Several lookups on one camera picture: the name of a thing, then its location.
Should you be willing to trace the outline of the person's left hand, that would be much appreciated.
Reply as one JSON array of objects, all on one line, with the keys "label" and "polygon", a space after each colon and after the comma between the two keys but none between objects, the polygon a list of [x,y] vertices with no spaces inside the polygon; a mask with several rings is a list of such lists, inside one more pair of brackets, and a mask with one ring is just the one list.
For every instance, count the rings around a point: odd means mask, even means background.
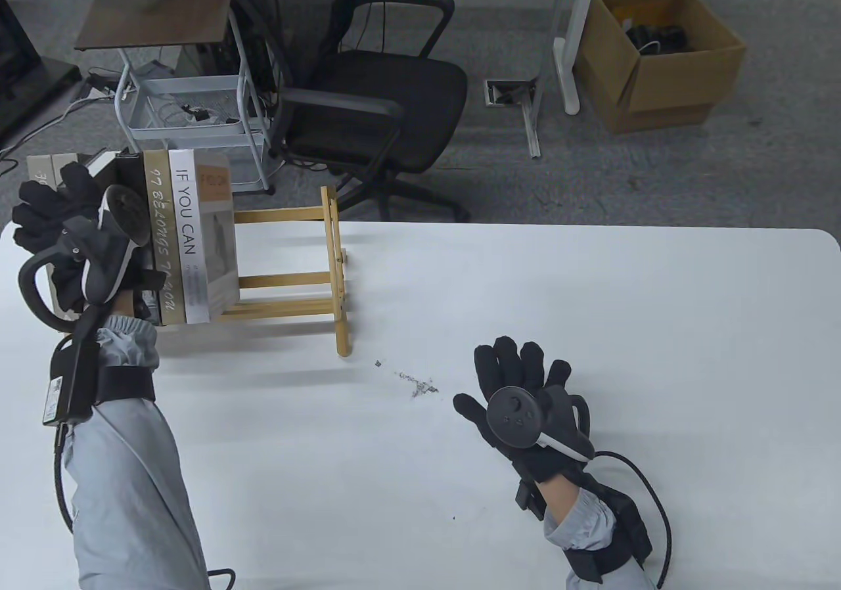
[{"label": "person's left hand", "polygon": [[162,286],[163,278],[145,269],[137,255],[151,236],[144,200],[124,185],[102,187],[78,162],[63,166],[60,175],[59,189],[35,179],[19,187],[21,202],[12,209],[16,244],[38,254],[59,244],[67,221],[83,218],[84,223],[70,229],[81,244],[67,248],[52,265],[58,307],[80,314],[87,305],[127,294],[128,315],[150,319],[143,292]]}]

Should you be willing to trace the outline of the person's right hand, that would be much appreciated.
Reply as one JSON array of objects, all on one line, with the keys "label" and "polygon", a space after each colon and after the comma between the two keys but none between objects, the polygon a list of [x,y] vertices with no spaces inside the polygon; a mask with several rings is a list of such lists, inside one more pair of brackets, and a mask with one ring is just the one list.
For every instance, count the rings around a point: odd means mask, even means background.
[{"label": "person's right hand", "polygon": [[[492,346],[478,346],[474,350],[474,366],[480,391],[486,399],[504,386],[519,386],[532,394],[547,386],[563,387],[572,374],[567,361],[553,362],[546,372],[543,350],[536,343],[526,342],[518,349],[508,336],[496,338]],[[564,476],[571,460],[551,448],[517,449],[505,445],[491,431],[486,407],[470,395],[457,394],[453,406],[460,416],[475,425],[488,445],[511,462],[521,479],[534,483],[545,502],[545,516],[561,524],[576,506],[580,494],[580,487]]]}]

